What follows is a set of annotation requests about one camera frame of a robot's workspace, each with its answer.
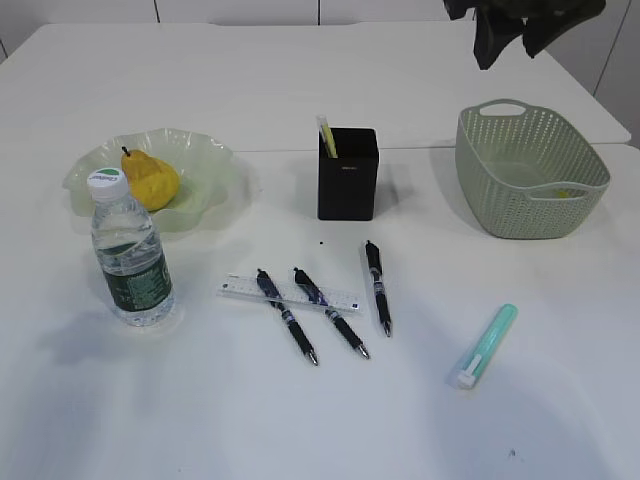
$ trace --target basket handle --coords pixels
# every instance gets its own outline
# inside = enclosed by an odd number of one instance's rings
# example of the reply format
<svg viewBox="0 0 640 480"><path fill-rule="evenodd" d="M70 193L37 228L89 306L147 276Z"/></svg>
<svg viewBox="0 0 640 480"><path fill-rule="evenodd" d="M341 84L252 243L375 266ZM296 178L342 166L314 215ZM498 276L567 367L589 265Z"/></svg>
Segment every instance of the basket handle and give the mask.
<svg viewBox="0 0 640 480"><path fill-rule="evenodd" d="M568 196L564 197L562 195L550 197L550 196L540 195L541 193L544 193L544 192L555 191L560 193L560 192L563 192L564 190L580 190L584 192L584 195L581 195L579 197L568 197ZM599 190L598 187L592 187L590 185L584 185L582 183L556 182L556 183L551 183L547 185L540 185L539 187L527 187L526 190L524 191L524 194L527 196L527 198L529 198L529 200L558 201L558 200L575 200L577 198L585 198L597 192L598 190Z"/></svg>
<svg viewBox="0 0 640 480"><path fill-rule="evenodd" d="M487 107L492 107L494 105L515 105L516 107L524 108L524 112L522 113L517 113L515 115L500 115L501 117L512 117L512 116L519 117L520 115L525 114L528 110L531 109L531 105L529 105L528 103L521 102L520 100L514 100L512 98L498 98L496 100L491 100L489 102L476 105L475 107L471 107L470 110L475 110L478 113L478 115L482 115L486 117L490 115L484 115L483 113L481 113L481 110Z"/></svg>

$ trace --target ruler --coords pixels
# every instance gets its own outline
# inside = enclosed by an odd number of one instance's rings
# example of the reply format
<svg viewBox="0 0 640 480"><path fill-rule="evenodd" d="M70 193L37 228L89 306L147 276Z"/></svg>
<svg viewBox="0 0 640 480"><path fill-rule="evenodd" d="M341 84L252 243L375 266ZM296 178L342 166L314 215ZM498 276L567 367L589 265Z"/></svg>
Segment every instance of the ruler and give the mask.
<svg viewBox="0 0 640 480"><path fill-rule="evenodd" d="M295 283L273 282L282 296L282 302L287 305L298 305L308 308L326 310L331 308L344 313L358 313L360 311L360 300L352 293L333 290L331 288L320 288L329 307L318 305L309 301L309 297ZM265 302L269 299L258 286L255 277L240 277L238 275L227 275L218 288L218 293L224 297L238 298L254 302Z"/></svg>

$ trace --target white cap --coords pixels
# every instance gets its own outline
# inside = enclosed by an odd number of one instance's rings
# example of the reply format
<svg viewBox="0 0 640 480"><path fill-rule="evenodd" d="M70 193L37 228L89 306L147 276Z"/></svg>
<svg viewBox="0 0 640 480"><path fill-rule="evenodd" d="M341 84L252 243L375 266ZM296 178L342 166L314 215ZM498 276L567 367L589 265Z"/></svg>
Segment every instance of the white cap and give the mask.
<svg viewBox="0 0 640 480"><path fill-rule="evenodd" d="M119 168L101 168L87 178L89 193L96 202L111 202L129 193L129 182Z"/></svg>
<svg viewBox="0 0 640 480"><path fill-rule="evenodd" d="M464 388L467 390L473 388L473 386L476 384L476 377L474 377L473 375L469 375L464 370L460 370L458 372L457 380L458 380L458 387Z"/></svg>

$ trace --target black object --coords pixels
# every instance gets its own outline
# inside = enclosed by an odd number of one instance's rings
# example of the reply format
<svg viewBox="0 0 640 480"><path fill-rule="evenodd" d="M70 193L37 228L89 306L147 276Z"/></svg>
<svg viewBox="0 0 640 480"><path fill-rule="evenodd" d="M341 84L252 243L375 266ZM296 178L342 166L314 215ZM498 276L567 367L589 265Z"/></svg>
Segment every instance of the black object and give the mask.
<svg viewBox="0 0 640 480"><path fill-rule="evenodd" d="M258 282L258 286L264 292L265 296L268 298L282 299L280 292L274 285L269 275L264 270L258 269L258 276L256 277L256 281ZM318 357L313 349L313 345L309 342L309 339L302 331L302 327L298 324L293 313L289 310L282 302L278 301L270 301L269 302L272 307L280 310L280 314L282 316L282 320L287 324L291 335L295 339L298 347L302 351L302 354L309 359L311 363L314 365L318 365Z"/></svg>
<svg viewBox="0 0 640 480"><path fill-rule="evenodd" d="M318 218L371 220L379 153L375 130L332 128L338 158L330 158L319 138Z"/></svg>
<svg viewBox="0 0 640 480"><path fill-rule="evenodd" d="M598 16L605 0L444 0L449 18L462 18L476 9L473 53L488 69L519 35L531 58L576 25Z"/></svg>
<svg viewBox="0 0 640 480"><path fill-rule="evenodd" d="M315 303L316 305L323 305L328 307L329 302L327 302L320 289L311 281L304 270L300 270L299 268L294 268L293 270L294 272L296 272L294 277L296 284L309 296L309 301L311 303ZM336 310L327 308L324 311L324 314L329 318L329 320L331 320L331 322L333 322L333 324L338 329L340 334L345 338L345 340L349 342L351 348L359 352L364 358L370 358L369 352L364 346L362 340L360 340L360 337L356 335L349 324Z"/></svg>
<svg viewBox="0 0 640 480"><path fill-rule="evenodd" d="M387 295L384 291L382 283L382 263L380 262L380 250L373 243L367 240L364 247L367 253L367 263L369 264L369 272L373 277L373 291L376 296L376 306L378 307L378 316L380 324L384 329L387 337L391 336L391 315L389 314L389 306L387 305Z"/></svg>

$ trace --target yellow pencil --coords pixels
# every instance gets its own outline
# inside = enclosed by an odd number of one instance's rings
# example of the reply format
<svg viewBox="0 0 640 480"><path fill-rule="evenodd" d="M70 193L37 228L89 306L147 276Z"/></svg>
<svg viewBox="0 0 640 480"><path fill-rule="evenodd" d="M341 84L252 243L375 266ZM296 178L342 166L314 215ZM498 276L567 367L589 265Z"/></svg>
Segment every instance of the yellow pencil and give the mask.
<svg viewBox="0 0 640 480"><path fill-rule="evenodd" d="M333 133L331 133L331 128L329 128L329 123L327 122L327 117L324 115L318 115L316 117L318 121L318 128L320 129L320 135L322 136L322 141L324 142L325 147L327 148L327 153L329 158L338 158L338 152L336 151L336 142L333 139Z"/></svg>

